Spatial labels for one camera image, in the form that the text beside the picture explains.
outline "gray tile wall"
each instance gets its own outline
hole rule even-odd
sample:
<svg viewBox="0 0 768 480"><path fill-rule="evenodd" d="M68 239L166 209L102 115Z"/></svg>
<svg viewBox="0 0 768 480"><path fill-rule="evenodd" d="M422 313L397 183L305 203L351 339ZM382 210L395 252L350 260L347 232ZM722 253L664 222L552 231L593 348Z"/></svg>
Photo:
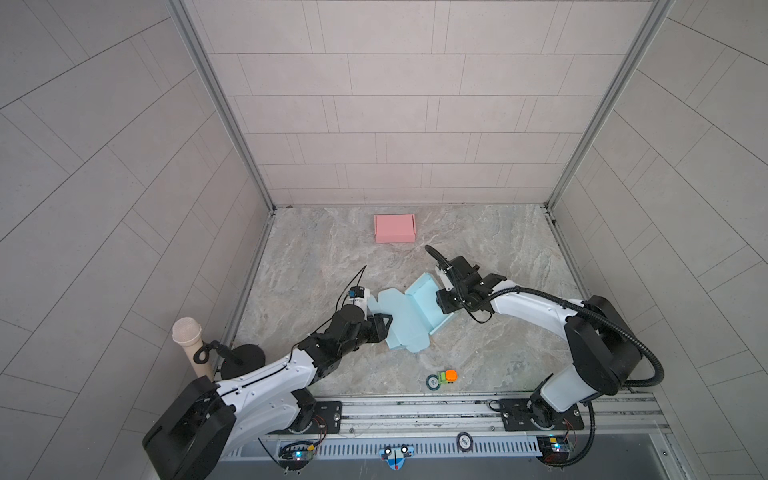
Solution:
<svg viewBox="0 0 768 480"><path fill-rule="evenodd" d="M764 2L677 0L554 208L588 289L664 364L700 480L768 478L766 24Z"/></svg>
<svg viewBox="0 0 768 480"><path fill-rule="evenodd" d="M2 477L152 475L267 208L161 0L0 3Z"/></svg>
<svg viewBox="0 0 768 480"><path fill-rule="evenodd" d="M185 1L280 205L546 200L650 4Z"/></svg>

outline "small toy car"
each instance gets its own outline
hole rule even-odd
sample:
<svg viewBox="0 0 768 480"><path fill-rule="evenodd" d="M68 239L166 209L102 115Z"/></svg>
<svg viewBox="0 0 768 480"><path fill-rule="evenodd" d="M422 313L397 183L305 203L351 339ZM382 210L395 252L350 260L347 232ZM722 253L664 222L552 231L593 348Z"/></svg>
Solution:
<svg viewBox="0 0 768 480"><path fill-rule="evenodd" d="M453 383L457 378L458 373L456 373L455 370L438 372L437 375L430 375L427 377L427 388L430 390L437 390L443 383Z"/></svg>

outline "pink box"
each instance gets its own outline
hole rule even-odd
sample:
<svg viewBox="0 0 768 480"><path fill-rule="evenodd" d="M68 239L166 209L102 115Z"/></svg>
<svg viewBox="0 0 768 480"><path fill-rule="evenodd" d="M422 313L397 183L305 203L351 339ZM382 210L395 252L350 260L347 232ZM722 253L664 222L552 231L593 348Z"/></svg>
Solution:
<svg viewBox="0 0 768 480"><path fill-rule="evenodd" d="M416 218L408 215L374 215L377 243L413 243Z"/></svg>

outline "mounting plate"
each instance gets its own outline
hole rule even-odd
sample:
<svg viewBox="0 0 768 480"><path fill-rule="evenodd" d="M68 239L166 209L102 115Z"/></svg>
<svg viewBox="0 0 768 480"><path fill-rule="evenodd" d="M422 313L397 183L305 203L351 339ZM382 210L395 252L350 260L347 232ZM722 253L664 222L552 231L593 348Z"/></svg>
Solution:
<svg viewBox="0 0 768 480"><path fill-rule="evenodd" d="M504 413L509 415L504 416L502 413L502 421L504 422L504 430L506 432L521 432L539 429L536 424L533 423L533 415L528 410L528 399L499 399L496 400L500 405L500 408ZM565 430L565 420L571 423L573 430L584 430L584 420L581 419L581 413L579 412L576 404L566 410L564 413L555 414L554 418L554 430ZM548 432L548 430L540 429L542 432Z"/></svg>

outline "wall tile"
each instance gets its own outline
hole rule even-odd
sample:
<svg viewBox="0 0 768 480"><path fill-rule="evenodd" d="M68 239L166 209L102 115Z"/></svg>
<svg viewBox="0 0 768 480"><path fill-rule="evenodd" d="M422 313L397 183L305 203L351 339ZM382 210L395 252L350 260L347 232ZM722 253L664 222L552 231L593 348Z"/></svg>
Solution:
<svg viewBox="0 0 768 480"><path fill-rule="evenodd" d="M640 64L640 70L672 95L685 100L725 45L666 20Z"/></svg>
<svg viewBox="0 0 768 480"><path fill-rule="evenodd" d="M765 185L768 168L716 128L678 165L678 171L763 258L768 256Z"/></svg>
<svg viewBox="0 0 768 480"><path fill-rule="evenodd" d="M554 2L453 2L445 53L539 53Z"/></svg>
<svg viewBox="0 0 768 480"><path fill-rule="evenodd" d="M762 62L768 62L765 17L768 11L760 2L750 0L711 0L703 6L692 27L741 50Z"/></svg>
<svg viewBox="0 0 768 480"><path fill-rule="evenodd" d="M194 2L215 53L312 53L301 2Z"/></svg>
<svg viewBox="0 0 768 480"><path fill-rule="evenodd" d="M579 182L570 182L563 192L563 201L571 212L571 216L582 233L590 226L592 220L598 216L598 209L594 207L587 192Z"/></svg>
<svg viewBox="0 0 768 480"><path fill-rule="evenodd" d="M200 152L188 141L141 195L134 210L170 242L211 175Z"/></svg>
<svg viewBox="0 0 768 480"><path fill-rule="evenodd" d="M229 280L224 282L219 300L216 301L214 311L210 314L210 319L203 329L203 338L223 339L227 325L232 320L235 307L237 307L239 295L240 291Z"/></svg>
<svg viewBox="0 0 768 480"><path fill-rule="evenodd" d="M91 57L168 18L165 5L151 0L130 3L51 0L49 3Z"/></svg>
<svg viewBox="0 0 768 480"><path fill-rule="evenodd" d="M214 101L211 100L210 92L203 84L203 79L200 78L200 72L195 71L194 73L191 73L190 76L187 77L187 83L190 85L190 88L192 88L192 93L194 93L194 97L197 99L200 108L203 109L203 113L205 113L206 116L210 116L214 113L216 111Z"/></svg>
<svg viewBox="0 0 768 480"><path fill-rule="evenodd" d="M627 52L650 2L574 2L556 53Z"/></svg>
<svg viewBox="0 0 768 480"><path fill-rule="evenodd" d="M685 99L686 105L691 108L698 108L704 98L710 94L715 84L725 75L731 65L741 55L738 51L733 50L731 47L725 47L723 53L717 57L714 64L707 70L704 77L696 85L694 90Z"/></svg>
<svg viewBox="0 0 768 480"><path fill-rule="evenodd" d="M768 326L761 320L766 307L767 280L768 266L761 262L710 292L763 368L768 366L768 346L761 341L768 333Z"/></svg>
<svg viewBox="0 0 768 480"><path fill-rule="evenodd" d="M598 267L597 263L595 263L594 259L587 262L587 266L581 269L581 275L584 277L584 285L587 287L587 290L589 290L591 295L599 295L604 297L609 302L611 302L611 305L616 308L616 310L619 312L619 315L626 318L624 312L621 311L621 305L619 305L619 302L616 301L614 293L611 291L611 288L605 281L603 273L600 271L600 268Z"/></svg>
<svg viewBox="0 0 768 480"><path fill-rule="evenodd" d="M514 164L507 187L554 187L563 166L558 164Z"/></svg>
<svg viewBox="0 0 768 480"><path fill-rule="evenodd" d="M194 71L192 58L170 18L141 32L141 36L171 85Z"/></svg>
<svg viewBox="0 0 768 480"><path fill-rule="evenodd" d="M251 267L251 261L253 260L256 248L259 246L261 233L268 216L269 210L266 208L266 204L260 202L256 209L254 209L253 216L248 223L248 228L245 230L245 235L243 235L243 240L237 248L234 260L232 260L232 266L227 273L227 279L232 282L238 290L245 286L246 277Z"/></svg>
<svg viewBox="0 0 768 480"><path fill-rule="evenodd" d="M525 97L440 97L437 131L513 132Z"/></svg>
<svg viewBox="0 0 768 480"><path fill-rule="evenodd" d="M246 222L250 222L250 218L258 207L266 206L261 193L259 193L256 184L252 180L247 181L243 188L240 189L236 203L243 208L243 212L245 212L243 219Z"/></svg>
<svg viewBox="0 0 768 480"><path fill-rule="evenodd" d="M662 236L636 255L632 265L694 366L744 350L739 336Z"/></svg>
<svg viewBox="0 0 768 480"><path fill-rule="evenodd" d="M192 206L191 212L203 224L205 230L208 230L208 233L214 237L218 235L219 227L213 220L211 220L210 215L208 215L208 212L206 212L203 206L200 205L200 202L195 202L195 204Z"/></svg>
<svg viewBox="0 0 768 480"><path fill-rule="evenodd" d="M9 119L17 129L24 132L24 135L69 174L73 174L83 164L83 160L66 143L61 141L61 138L57 137L37 115L33 114L21 100L1 109L0 114Z"/></svg>
<svg viewBox="0 0 768 480"><path fill-rule="evenodd" d="M216 170L197 201L217 227L221 228L224 218L237 198L240 188L248 181L248 172L243 161L232 149Z"/></svg>
<svg viewBox="0 0 768 480"><path fill-rule="evenodd" d="M27 478L59 423L56 417L0 408L3 475Z"/></svg>
<svg viewBox="0 0 768 480"><path fill-rule="evenodd" d="M0 6L0 106L11 103L74 64L21 0Z"/></svg>
<svg viewBox="0 0 768 480"><path fill-rule="evenodd" d="M564 202L557 202L552 213L558 221L560 231L568 242L568 248L574 257L574 262L578 268L584 268L592 260L592 253L590 253L584 238L581 237L581 232L578 231L571 213Z"/></svg>
<svg viewBox="0 0 768 480"><path fill-rule="evenodd" d="M697 452L721 452L741 449L742 445L720 411L709 390L691 365L667 322L662 320L640 333L637 338L659 357L665 378L661 388L677 408L680 423Z"/></svg>
<svg viewBox="0 0 768 480"><path fill-rule="evenodd" d="M420 187L422 182L421 165L347 165L346 174L348 178L352 179L350 184L358 188Z"/></svg>
<svg viewBox="0 0 768 480"><path fill-rule="evenodd" d="M539 97L526 131L580 134L600 97Z"/></svg>
<svg viewBox="0 0 768 480"><path fill-rule="evenodd" d="M247 227L247 221L234 209L230 210L200 268L200 275L219 291Z"/></svg>
<svg viewBox="0 0 768 480"><path fill-rule="evenodd" d="M338 188L333 165L267 165L264 167L273 188Z"/></svg>
<svg viewBox="0 0 768 480"><path fill-rule="evenodd" d="M541 53L554 53L560 41L560 36L563 33L565 22L568 20L568 14L571 13L572 5L573 2L557 3L557 8L554 10L554 17L552 17L552 22L549 24L547 39L544 42Z"/></svg>
<svg viewBox="0 0 768 480"><path fill-rule="evenodd" d="M622 180L629 176L650 145L615 111L594 139L594 149Z"/></svg>
<svg viewBox="0 0 768 480"><path fill-rule="evenodd" d="M626 185L628 189L632 190L632 187L634 187L637 181L640 180L640 177L645 174L645 172L653 164L653 162L656 161L657 158L660 158L658 152L656 152L652 147L649 147L640 161L637 162L637 165L635 165L629 175L627 175L627 178L624 179L624 185Z"/></svg>
<svg viewBox="0 0 768 480"><path fill-rule="evenodd" d="M349 95L346 55L238 55L253 95Z"/></svg>
<svg viewBox="0 0 768 480"><path fill-rule="evenodd" d="M622 249L650 225L648 215L607 164L585 189Z"/></svg>
<svg viewBox="0 0 768 480"><path fill-rule="evenodd" d="M697 109L719 129L768 160L768 65L741 55Z"/></svg>
<svg viewBox="0 0 768 480"><path fill-rule="evenodd" d="M217 302L221 299L221 295L217 297ZM181 305L181 310L179 310L178 318L184 318L185 316L191 316L197 322L205 329L205 326L208 324L208 321L210 320L210 314L212 310L214 309L214 302L211 301L207 296L203 295L202 291L199 290L197 287L192 286L190 288L189 293L187 294L187 298L184 300L184 303Z"/></svg>
<svg viewBox="0 0 768 480"><path fill-rule="evenodd" d="M629 260L632 260L659 235L660 232L659 229L656 228L656 225L649 225L645 230L643 230L643 233L641 233L636 239L632 240L632 243L630 243L629 246L624 249L624 254Z"/></svg>
<svg viewBox="0 0 768 480"><path fill-rule="evenodd" d="M387 134L387 162L461 164L464 163L468 145L469 134Z"/></svg>
<svg viewBox="0 0 768 480"><path fill-rule="evenodd" d="M570 204L566 205L573 213ZM632 319L654 305L654 299L650 297L646 286L637 276L607 225L598 228L598 231L587 241L587 245L608 285L611 286L611 291L616 296L625 318ZM661 311L666 316L664 308L661 308Z"/></svg>
<svg viewBox="0 0 768 480"><path fill-rule="evenodd" d="M659 307L654 305L650 309L642 312L636 318L632 319L629 322L629 325L632 327L632 330L634 330L636 333L639 333L648 327L656 325L657 322L660 322L663 319L664 316L661 315L661 310L659 310Z"/></svg>
<svg viewBox="0 0 768 480"><path fill-rule="evenodd" d="M462 95L556 95L571 55L467 55Z"/></svg>
<svg viewBox="0 0 768 480"><path fill-rule="evenodd" d="M745 245L663 158L656 159L648 168L632 188L632 194L694 276Z"/></svg>
<svg viewBox="0 0 768 480"><path fill-rule="evenodd" d="M27 94L24 102L87 159L159 96L138 53L124 41Z"/></svg>
<svg viewBox="0 0 768 480"><path fill-rule="evenodd" d="M757 467L746 450L732 452L704 453L699 455L704 468L713 475L749 475L756 474Z"/></svg>
<svg viewBox="0 0 768 480"><path fill-rule="evenodd" d="M763 368L749 351L737 353L722 360L700 367L699 375L707 385L725 382L761 371Z"/></svg>
<svg viewBox="0 0 768 480"><path fill-rule="evenodd" d="M218 114L211 115L198 131L208 151L213 156L216 165L221 165L224 158L232 151L232 140L224 128L224 123Z"/></svg>
<svg viewBox="0 0 768 480"><path fill-rule="evenodd" d="M442 188L366 188L366 204L439 204L442 202Z"/></svg>
<svg viewBox="0 0 768 480"><path fill-rule="evenodd" d="M135 480L149 462L141 446L144 433L121 430L97 480Z"/></svg>
<svg viewBox="0 0 768 480"><path fill-rule="evenodd" d="M463 66L464 55L349 56L355 95L458 95Z"/></svg>
<svg viewBox="0 0 768 480"><path fill-rule="evenodd" d="M210 39L205 31L203 21L200 19L200 14L197 13L197 7L194 4L194 0L184 0L184 6L187 7L187 14L189 14L192 25L197 33L197 37L203 45L203 50L208 54L213 53L214 47L210 44Z"/></svg>
<svg viewBox="0 0 768 480"><path fill-rule="evenodd" d="M346 97L336 99L337 107L341 98ZM246 133L299 134L328 131L321 97L236 97L236 99L245 120Z"/></svg>
<svg viewBox="0 0 768 480"><path fill-rule="evenodd" d="M760 255L755 253L755 250L752 250L749 245L746 245L738 252L713 266L706 273L699 276L697 280L699 280L699 283L707 292L710 292L761 261Z"/></svg>
<svg viewBox="0 0 768 480"><path fill-rule="evenodd" d="M308 164L374 164L374 134L300 134L299 144Z"/></svg>
<svg viewBox="0 0 768 480"><path fill-rule="evenodd" d="M457 187L446 188L444 204L511 204L517 188Z"/></svg>
<svg viewBox="0 0 768 480"><path fill-rule="evenodd" d="M432 25L432 53L445 53L445 38L448 34L448 2L435 2L435 20Z"/></svg>
<svg viewBox="0 0 768 480"><path fill-rule="evenodd" d="M711 386L710 391L764 477L768 473L768 460L764 455L765 447L760 444L760 433L755 430L754 418L750 413L765 403L765 395L768 395L768 376L765 372L753 373Z"/></svg>
<svg viewBox="0 0 768 480"><path fill-rule="evenodd" d="M6 372L79 392L159 259L118 225Z"/></svg>
<svg viewBox="0 0 768 480"><path fill-rule="evenodd" d="M0 370L5 370L31 334L29 330L0 320Z"/></svg>
<svg viewBox="0 0 768 480"><path fill-rule="evenodd" d="M342 132L424 131L427 97L336 97Z"/></svg>
<svg viewBox="0 0 768 480"><path fill-rule="evenodd" d="M240 56L234 53L208 55L214 67L216 78L225 95L252 95L248 79L240 63Z"/></svg>
<svg viewBox="0 0 768 480"><path fill-rule="evenodd" d="M61 17L46 0L25 0L25 4L32 10L35 17L43 24L45 30L51 34L61 50L76 65L88 60L88 54L80 46L77 39L61 21Z"/></svg>
<svg viewBox="0 0 768 480"><path fill-rule="evenodd" d="M334 97L323 97L323 110L326 112L326 123L329 133L339 133L339 116L336 114L336 100Z"/></svg>
<svg viewBox="0 0 768 480"><path fill-rule="evenodd" d="M213 242L214 238L197 217L188 215L144 285L133 311L170 330Z"/></svg>
<svg viewBox="0 0 768 480"><path fill-rule="evenodd" d="M192 89L182 82L133 120L109 148L148 187L204 121Z"/></svg>
<svg viewBox="0 0 768 480"><path fill-rule="evenodd" d="M710 127L708 121L641 72L632 76L615 109L672 166Z"/></svg>
<svg viewBox="0 0 768 480"><path fill-rule="evenodd" d="M14 229L69 174L0 115L0 238Z"/></svg>
<svg viewBox="0 0 768 480"><path fill-rule="evenodd" d="M306 30L310 35L310 47L312 53L325 53L326 45L323 38L323 26L320 24L320 13L317 8L317 1L303 0L304 18L306 19Z"/></svg>
<svg viewBox="0 0 768 480"><path fill-rule="evenodd" d="M623 55L574 55L558 95L602 96L616 75Z"/></svg>
<svg viewBox="0 0 768 480"><path fill-rule="evenodd" d="M30 478L95 478L158 351L119 329Z"/></svg>
<svg viewBox="0 0 768 480"><path fill-rule="evenodd" d="M434 2L318 2L328 53L429 53Z"/></svg>
<svg viewBox="0 0 768 480"><path fill-rule="evenodd" d="M74 392L8 375L0 375L0 389L3 391L0 407L62 418L78 396Z"/></svg>
<svg viewBox="0 0 768 480"><path fill-rule="evenodd" d="M318 188L290 192L296 205L360 205L366 201L362 188Z"/></svg>
<svg viewBox="0 0 768 480"><path fill-rule="evenodd" d="M446 164L432 169L432 187L495 187L500 164Z"/></svg>
<svg viewBox="0 0 768 480"><path fill-rule="evenodd" d="M160 64L157 63L157 59L152 55L152 50L149 49L144 37L141 35L134 35L133 37L130 37L128 41L136 49L136 53L141 57L141 61L144 63L144 66L147 67L147 70L154 79L154 83L157 84L160 91L163 93L169 91L172 85L165 76L165 73L163 73L163 69L160 68Z"/></svg>
<svg viewBox="0 0 768 480"><path fill-rule="evenodd" d="M168 242L161 237L161 235L152 228L135 210L131 209L123 219L123 223L126 227L130 228L141 239L152 247L154 251L162 255L165 249L168 247Z"/></svg>
<svg viewBox="0 0 768 480"><path fill-rule="evenodd" d="M121 327L158 347L163 346L168 335L168 332L133 311L128 312Z"/></svg>
<svg viewBox="0 0 768 480"><path fill-rule="evenodd" d="M523 108L520 110L520 116L518 117L518 123L515 125L515 131L525 131L528 128L528 122L531 121L531 115L533 109L536 108L536 102L538 97L525 97L523 102Z"/></svg>
<svg viewBox="0 0 768 480"><path fill-rule="evenodd" d="M0 318L36 328L143 190L106 148L69 177L0 243Z"/></svg>

